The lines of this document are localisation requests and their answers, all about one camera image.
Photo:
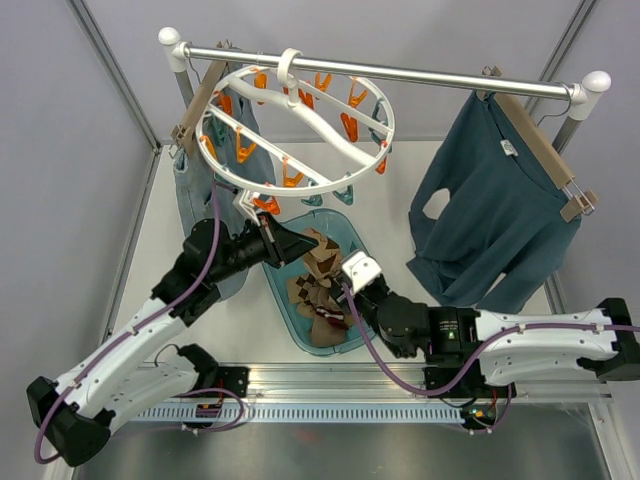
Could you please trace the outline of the white round clip hanger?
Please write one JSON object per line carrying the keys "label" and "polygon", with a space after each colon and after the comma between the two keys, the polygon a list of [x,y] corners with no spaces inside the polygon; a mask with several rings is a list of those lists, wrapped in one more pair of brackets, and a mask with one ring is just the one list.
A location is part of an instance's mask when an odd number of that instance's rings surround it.
{"label": "white round clip hanger", "polygon": [[[224,180],[260,195],[295,198],[332,194],[378,174],[376,167],[392,150],[396,116],[388,96],[370,78],[229,64],[196,126],[202,156]],[[260,133],[230,115],[225,88],[251,100]],[[252,182],[221,163],[202,130],[211,117],[235,130],[238,163],[256,146],[269,153],[275,184]],[[388,147],[380,147],[383,140]]]}

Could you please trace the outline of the beige orange argyle sock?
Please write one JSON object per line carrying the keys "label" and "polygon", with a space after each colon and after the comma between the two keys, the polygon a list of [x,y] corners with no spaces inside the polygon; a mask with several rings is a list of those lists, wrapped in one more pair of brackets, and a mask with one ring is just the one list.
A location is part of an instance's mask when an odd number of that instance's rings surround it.
{"label": "beige orange argyle sock", "polygon": [[321,286],[329,288],[331,281],[340,273],[344,259],[341,248],[333,239],[314,228],[306,228],[303,234],[318,242],[315,248],[302,257],[304,266]]}

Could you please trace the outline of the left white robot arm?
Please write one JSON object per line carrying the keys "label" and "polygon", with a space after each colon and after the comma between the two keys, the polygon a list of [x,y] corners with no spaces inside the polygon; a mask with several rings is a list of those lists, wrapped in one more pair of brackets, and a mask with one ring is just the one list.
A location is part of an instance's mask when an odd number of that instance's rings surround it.
{"label": "left white robot arm", "polygon": [[218,219],[198,222],[173,267],[122,330],[68,372],[54,380],[39,376],[27,387],[38,428],[36,462],[82,465],[130,419],[171,397],[211,396],[217,402],[244,397],[244,390],[196,344],[178,348],[164,367],[141,364],[220,301],[222,281],[260,263],[288,265],[317,245],[269,213],[246,221],[237,235]]}

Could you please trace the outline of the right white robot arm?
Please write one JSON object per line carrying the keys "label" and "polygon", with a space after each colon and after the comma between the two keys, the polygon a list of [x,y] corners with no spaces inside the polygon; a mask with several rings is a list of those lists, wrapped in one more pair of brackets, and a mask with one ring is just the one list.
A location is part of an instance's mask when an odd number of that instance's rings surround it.
{"label": "right white robot arm", "polygon": [[358,293],[335,282],[331,296],[395,357],[424,355],[425,385],[418,387],[367,347],[392,382],[417,396],[481,397],[494,390],[507,396],[515,383],[560,369],[589,371],[601,382],[639,378],[639,329],[621,298],[584,312],[536,317],[432,307],[393,292],[383,277]]}

